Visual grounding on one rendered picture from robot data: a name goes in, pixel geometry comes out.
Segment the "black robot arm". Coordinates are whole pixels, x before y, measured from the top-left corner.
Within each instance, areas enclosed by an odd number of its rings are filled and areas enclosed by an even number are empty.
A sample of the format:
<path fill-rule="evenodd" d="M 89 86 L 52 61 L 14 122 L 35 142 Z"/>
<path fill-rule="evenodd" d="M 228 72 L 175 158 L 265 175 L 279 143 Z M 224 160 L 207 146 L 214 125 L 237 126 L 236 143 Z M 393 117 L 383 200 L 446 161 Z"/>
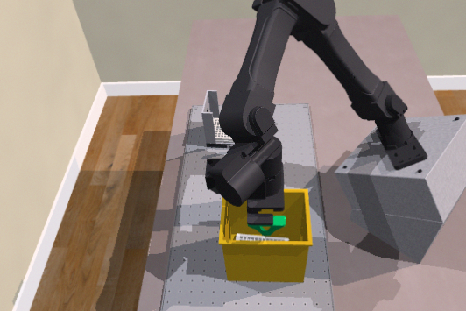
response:
<path fill-rule="evenodd" d="M 358 116 L 375 120 L 395 170 L 427 159 L 408 127 L 403 100 L 367 68 L 342 34 L 334 0 L 254 0 L 251 7 L 257 12 L 251 42 L 219 116 L 222 131 L 235 144 L 222 159 L 207 159 L 208 190 L 240 207 L 247 199 L 265 199 L 265 178 L 281 170 L 282 144 L 274 137 L 279 130 L 272 100 L 290 35 L 319 56 Z"/>

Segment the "yellow open bin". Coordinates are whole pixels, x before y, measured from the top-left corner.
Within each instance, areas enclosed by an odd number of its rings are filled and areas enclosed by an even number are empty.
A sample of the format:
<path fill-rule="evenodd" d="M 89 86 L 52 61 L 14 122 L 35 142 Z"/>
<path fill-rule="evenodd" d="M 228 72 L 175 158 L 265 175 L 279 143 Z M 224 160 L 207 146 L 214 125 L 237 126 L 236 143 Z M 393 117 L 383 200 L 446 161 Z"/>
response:
<path fill-rule="evenodd" d="M 286 226 L 269 237 L 289 241 L 236 240 L 236 234 L 260 235 L 247 225 L 247 200 L 236 207 L 222 198 L 219 245 L 228 281 L 304 282 L 309 246 L 313 246 L 307 189 L 284 189 L 285 210 L 259 214 L 285 216 Z"/>

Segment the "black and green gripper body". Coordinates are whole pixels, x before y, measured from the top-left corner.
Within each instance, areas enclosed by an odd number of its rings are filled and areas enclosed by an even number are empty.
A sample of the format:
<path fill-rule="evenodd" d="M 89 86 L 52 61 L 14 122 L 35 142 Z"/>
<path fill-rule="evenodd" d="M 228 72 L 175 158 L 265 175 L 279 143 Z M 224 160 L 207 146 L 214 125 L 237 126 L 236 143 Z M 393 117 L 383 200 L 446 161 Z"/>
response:
<path fill-rule="evenodd" d="M 282 170 L 282 173 L 281 173 Z M 283 211 L 284 201 L 284 169 L 270 178 L 265 178 L 266 198 L 247 199 L 247 223 L 249 225 L 273 225 L 273 214 L 259 214 L 261 209 Z"/>

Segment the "white well plate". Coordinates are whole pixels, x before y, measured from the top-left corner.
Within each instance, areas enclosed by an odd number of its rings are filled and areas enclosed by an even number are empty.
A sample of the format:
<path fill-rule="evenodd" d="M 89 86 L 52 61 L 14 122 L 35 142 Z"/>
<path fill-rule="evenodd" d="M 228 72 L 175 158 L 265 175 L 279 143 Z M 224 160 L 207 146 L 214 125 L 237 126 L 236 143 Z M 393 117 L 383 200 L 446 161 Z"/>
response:
<path fill-rule="evenodd" d="M 240 239 L 242 238 L 242 239 Z M 283 237 L 265 237 L 256 235 L 236 234 L 236 240 L 267 240 L 267 241 L 289 241 L 288 238 Z"/>
<path fill-rule="evenodd" d="M 234 143 L 230 136 L 227 136 L 221 129 L 219 124 L 219 118 L 214 119 L 214 126 L 215 126 L 215 140 L 216 142 L 224 142 L 224 143 Z"/>

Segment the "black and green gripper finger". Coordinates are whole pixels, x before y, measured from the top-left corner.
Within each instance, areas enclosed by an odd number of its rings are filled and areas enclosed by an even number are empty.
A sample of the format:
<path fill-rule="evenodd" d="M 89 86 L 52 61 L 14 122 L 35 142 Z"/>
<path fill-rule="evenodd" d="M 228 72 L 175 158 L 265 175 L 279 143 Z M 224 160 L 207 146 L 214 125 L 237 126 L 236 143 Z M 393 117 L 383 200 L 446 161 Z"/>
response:
<path fill-rule="evenodd" d="M 248 223 L 247 223 L 248 224 Z M 285 216 L 273 216 L 273 225 L 249 225 L 248 227 L 257 230 L 263 236 L 270 236 L 275 230 L 285 227 L 286 225 L 286 217 Z M 265 230 L 263 227 L 257 226 L 273 226 L 268 230 Z"/>

